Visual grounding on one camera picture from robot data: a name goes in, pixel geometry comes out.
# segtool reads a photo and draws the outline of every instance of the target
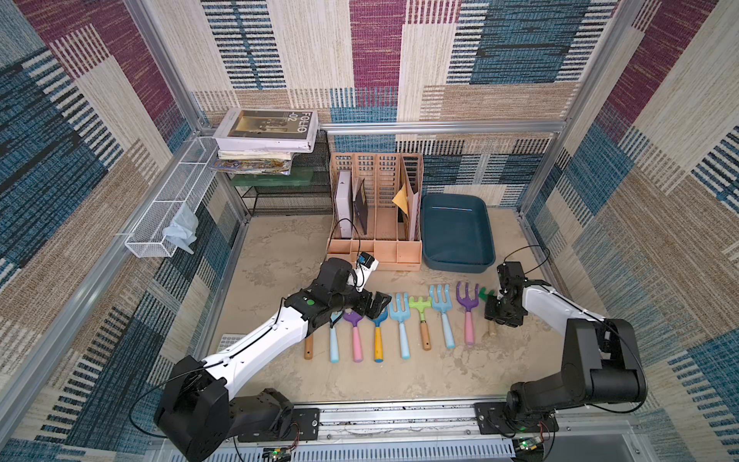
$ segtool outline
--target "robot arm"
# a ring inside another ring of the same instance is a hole
[[[172,369],[154,422],[190,462],[207,458],[226,438],[258,432],[278,440],[290,427],[293,405],[274,389],[236,397],[246,382],[289,346],[352,309],[377,318],[390,297],[364,290],[378,262],[361,253],[357,270],[331,258],[308,288],[290,295],[277,313],[236,344],[202,361],[187,356]]]
[[[505,419],[510,426],[512,421],[536,421],[554,410],[584,404],[643,402],[647,382],[631,324],[606,319],[567,299],[546,281],[526,278],[520,262],[503,263],[497,271],[500,298],[487,300],[487,319],[518,327],[531,312],[565,337],[561,370],[513,384],[499,422]]]

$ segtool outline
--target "plastic bag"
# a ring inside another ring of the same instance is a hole
[[[188,254],[194,252],[188,244],[195,242],[195,230],[197,229],[197,217],[190,210],[186,203],[180,206],[180,210],[174,215],[169,226],[162,230],[164,238],[183,249]]]

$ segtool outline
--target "metal grille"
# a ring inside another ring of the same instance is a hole
[[[330,215],[333,212],[330,158],[326,132],[319,130],[313,152],[298,153],[293,158],[293,168],[310,167],[313,170],[310,185],[236,187],[236,190],[255,217]]]
[[[246,337],[245,333],[225,333],[221,336],[221,341],[218,344],[218,351],[223,351],[230,347],[232,344]]]
[[[262,447],[239,448],[244,462],[261,462]],[[293,462],[421,462],[421,461],[509,461],[516,455],[511,440],[392,441],[386,443],[302,444],[293,452]],[[218,449],[208,462],[236,462],[233,447]],[[171,462],[185,462],[173,455]]]
[[[126,239],[126,247],[136,257],[174,255],[177,247],[164,239],[162,230],[169,226],[183,203],[193,213],[197,210],[216,174],[208,169],[208,161],[216,150],[213,138],[197,138],[190,145]]]

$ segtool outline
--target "black wire rack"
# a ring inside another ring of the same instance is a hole
[[[279,215],[331,215],[331,151],[323,130],[316,135],[313,152],[295,154],[293,166],[310,167],[313,176],[305,186],[237,187],[249,213],[254,217]]]

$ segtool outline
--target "marble floor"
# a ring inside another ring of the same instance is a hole
[[[400,355],[398,323],[381,325],[384,361],[375,363],[374,329],[370,320],[359,323],[364,361],[352,360],[351,324],[336,324],[339,363],[329,361],[328,326],[314,334],[313,359],[304,359],[304,345],[293,345],[257,373],[239,395],[258,393],[266,387],[279,390],[293,402],[346,401],[386,398],[471,397],[505,393],[516,381],[535,380],[559,370],[562,337],[535,316],[527,316],[516,329],[497,326],[483,317],[483,305],[473,310],[476,343],[464,343],[464,308],[454,297],[457,281],[479,282],[498,288],[495,266],[513,250],[527,245],[512,210],[488,210],[497,261],[482,274],[433,271],[376,271],[367,290],[408,292],[428,296],[429,284],[450,285],[454,309],[449,320],[457,347],[447,350],[440,314],[426,312],[432,349],[421,347],[419,317],[412,310],[406,321],[411,358]],[[223,307],[211,353],[221,335],[246,334],[278,309],[280,297],[307,287],[318,275],[325,255],[331,216],[257,217],[249,225],[234,278]],[[531,249],[511,259],[524,269],[536,266]],[[529,274],[541,278],[538,270]]]

